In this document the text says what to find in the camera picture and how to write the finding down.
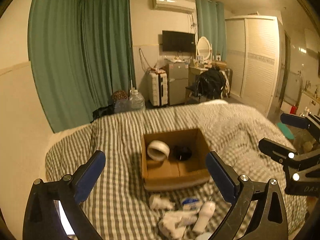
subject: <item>bed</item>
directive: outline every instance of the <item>bed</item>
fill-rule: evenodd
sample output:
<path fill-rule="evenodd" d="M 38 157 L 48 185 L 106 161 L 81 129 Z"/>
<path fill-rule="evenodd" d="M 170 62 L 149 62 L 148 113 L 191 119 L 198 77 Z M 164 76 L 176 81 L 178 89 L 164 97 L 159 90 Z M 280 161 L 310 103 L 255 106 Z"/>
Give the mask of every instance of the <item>bed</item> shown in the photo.
<path fill-rule="evenodd" d="M 162 211 L 148 207 L 150 193 L 140 176 L 141 137 L 144 133 L 200 128 L 211 150 L 231 165 L 238 174 L 267 182 L 275 178 L 283 192 L 289 234 L 304 222 L 306 198 L 284 194 L 282 166 L 258 150 L 258 141 L 267 137 L 288 147 L 283 134 L 256 109 L 238 104 L 199 104 L 105 116 L 57 142 L 47 153 L 49 181 L 72 174 L 95 150 L 106 154 L 106 166 L 82 208 L 103 239 L 162 239 L 157 223 Z M 213 232 L 230 205 L 213 180 L 191 188 L 162 192 L 180 208 L 180 199 L 197 196 L 216 202 L 217 208 L 206 231 Z M 252 203 L 237 238 L 252 217 Z M 196 235 L 189 228 L 185 239 Z"/>

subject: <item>green curtain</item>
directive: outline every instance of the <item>green curtain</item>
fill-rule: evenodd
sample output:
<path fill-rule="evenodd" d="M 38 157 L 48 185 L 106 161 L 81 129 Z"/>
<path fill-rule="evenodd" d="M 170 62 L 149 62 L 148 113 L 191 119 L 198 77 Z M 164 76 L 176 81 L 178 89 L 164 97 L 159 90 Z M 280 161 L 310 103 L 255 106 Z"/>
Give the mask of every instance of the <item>green curtain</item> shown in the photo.
<path fill-rule="evenodd" d="M 81 0 L 81 42 L 91 95 L 98 108 L 113 91 L 129 90 L 131 30 L 129 0 Z"/>
<path fill-rule="evenodd" d="M 134 77 L 129 4 L 32 0 L 28 54 L 54 132 L 91 122 L 114 91 L 128 90 Z"/>
<path fill-rule="evenodd" d="M 198 37 L 205 36 L 212 44 L 212 54 L 216 59 L 221 54 L 223 61 L 227 58 L 226 26 L 224 5 L 214 0 L 196 0 L 198 17 Z"/>

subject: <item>roll of tape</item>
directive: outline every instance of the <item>roll of tape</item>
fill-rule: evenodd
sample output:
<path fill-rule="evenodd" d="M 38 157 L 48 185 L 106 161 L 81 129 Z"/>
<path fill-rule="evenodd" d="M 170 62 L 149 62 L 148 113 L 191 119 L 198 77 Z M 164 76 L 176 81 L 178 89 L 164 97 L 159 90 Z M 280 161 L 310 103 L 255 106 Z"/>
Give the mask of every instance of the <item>roll of tape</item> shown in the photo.
<path fill-rule="evenodd" d="M 170 148 L 166 143 L 154 140 L 148 145 L 147 153 L 151 159 L 158 162 L 163 162 L 168 158 Z"/>

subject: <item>teal curtain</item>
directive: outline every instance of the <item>teal curtain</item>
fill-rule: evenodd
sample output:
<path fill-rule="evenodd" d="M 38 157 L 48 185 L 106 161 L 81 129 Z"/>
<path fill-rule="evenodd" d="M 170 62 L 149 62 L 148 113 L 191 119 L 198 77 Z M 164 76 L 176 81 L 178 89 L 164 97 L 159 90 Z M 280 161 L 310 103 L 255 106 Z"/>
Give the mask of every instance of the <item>teal curtain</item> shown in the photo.
<path fill-rule="evenodd" d="M 32 0 L 28 54 L 54 132 L 87 124 L 134 80 L 129 0 Z"/>
<path fill-rule="evenodd" d="M 81 42 L 92 98 L 98 108 L 113 91 L 129 90 L 131 30 L 129 0 L 81 0 Z"/>
<path fill-rule="evenodd" d="M 224 5 L 214 0 L 196 0 L 198 17 L 198 37 L 205 36 L 212 44 L 212 54 L 216 59 L 221 55 L 223 61 L 227 58 L 226 26 Z"/>

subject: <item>cardboard box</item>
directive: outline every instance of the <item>cardboard box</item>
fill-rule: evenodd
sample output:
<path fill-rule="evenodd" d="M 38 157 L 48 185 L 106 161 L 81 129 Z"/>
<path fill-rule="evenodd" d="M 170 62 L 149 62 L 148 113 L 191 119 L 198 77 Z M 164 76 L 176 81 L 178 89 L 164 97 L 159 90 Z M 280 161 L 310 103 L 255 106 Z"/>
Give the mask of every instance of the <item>cardboard box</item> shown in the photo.
<path fill-rule="evenodd" d="M 166 143 L 170 148 L 168 159 L 163 162 L 152 160 L 147 147 L 153 140 Z M 192 156 L 186 161 L 178 161 L 173 156 L 175 146 L 187 146 Z M 148 191 L 166 191 L 192 187 L 207 182 L 210 174 L 205 166 L 206 155 L 210 152 L 200 129 L 180 130 L 142 137 L 141 175 Z"/>

